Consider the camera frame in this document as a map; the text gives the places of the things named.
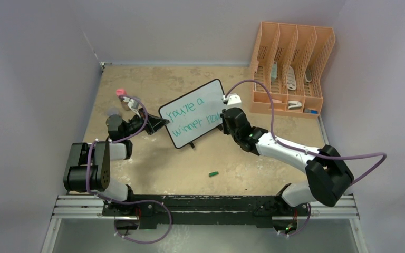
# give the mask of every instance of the white object in organizer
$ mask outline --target white object in organizer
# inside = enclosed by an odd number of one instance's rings
[[[288,110],[297,110],[302,107],[302,103],[299,101],[288,101]]]
[[[305,83],[311,82],[312,77],[311,77],[311,70],[309,68],[306,68],[305,70],[305,75],[303,76],[303,81]]]
[[[277,63],[274,62],[273,68],[271,69],[271,82],[275,82],[275,80],[278,78],[278,69],[277,69]]]
[[[286,75],[286,87],[290,91],[295,91],[297,88],[296,75],[294,74],[294,69],[291,66],[290,70],[288,71],[288,74]]]

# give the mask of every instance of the work surface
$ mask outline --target work surface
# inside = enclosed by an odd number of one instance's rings
[[[108,136],[107,109],[117,107],[125,120],[134,113],[121,108],[115,91],[124,88],[141,98],[149,113],[213,80],[220,79],[226,92],[248,79],[245,67],[128,67],[107,66],[98,90],[84,141]],[[249,112],[250,83],[233,92],[241,96],[243,109],[253,126],[270,128],[271,116]],[[322,147],[317,120],[276,116],[275,133],[303,145]],[[306,176],[289,165],[268,157],[244,152],[229,135],[215,129],[189,145],[176,149],[167,130],[153,135],[144,131],[131,139],[131,159],[111,162],[111,177],[130,185],[135,194],[272,195],[289,182]],[[209,177],[208,173],[219,175]]]

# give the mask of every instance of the whiteboard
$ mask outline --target whiteboard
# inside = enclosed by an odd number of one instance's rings
[[[221,81],[214,79],[159,108],[170,121],[166,129],[177,149],[222,124],[223,96]]]

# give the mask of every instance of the gray wall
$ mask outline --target gray wall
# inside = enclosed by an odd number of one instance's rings
[[[348,0],[322,90],[330,142],[344,154],[386,151],[354,191],[371,252],[405,252],[405,1]],[[356,176],[375,160],[348,162]]]
[[[345,0],[70,0],[100,61],[247,65],[260,21],[331,25]]]
[[[0,252],[39,252],[99,64],[66,0],[0,0]]]

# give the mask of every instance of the plastic file organizer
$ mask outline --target plastic file organizer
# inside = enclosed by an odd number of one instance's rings
[[[250,62],[253,79],[262,82],[271,92],[277,115],[316,119],[321,112],[323,98],[321,75],[335,42],[333,29],[306,25],[261,22]],[[271,71],[277,64],[277,78],[271,81]],[[294,69],[297,88],[286,87],[290,66]],[[311,81],[305,83],[306,69]],[[299,101],[302,106],[288,109],[288,101]],[[305,113],[311,109],[317,113]],[[271,104],[260,85],[252,87],[251,112],[271,113]]]

